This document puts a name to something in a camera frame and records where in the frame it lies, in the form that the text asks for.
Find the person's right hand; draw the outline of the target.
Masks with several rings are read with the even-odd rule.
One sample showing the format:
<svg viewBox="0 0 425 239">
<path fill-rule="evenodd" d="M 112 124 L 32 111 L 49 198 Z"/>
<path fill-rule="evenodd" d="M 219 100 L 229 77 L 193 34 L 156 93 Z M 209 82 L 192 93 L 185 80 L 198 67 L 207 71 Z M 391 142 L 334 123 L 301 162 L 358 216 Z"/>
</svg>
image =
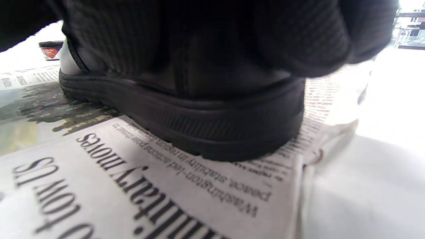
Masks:
<svg viewBox="0 0 425 239">
<path fill-rule="evenodd" d="M 321 77 L 378 54 L 397 0 L 2 0 L 1 51 L 63 21 L 123 77 L 173 62 L 211 74 L 242 61 Z"/>
</svg>

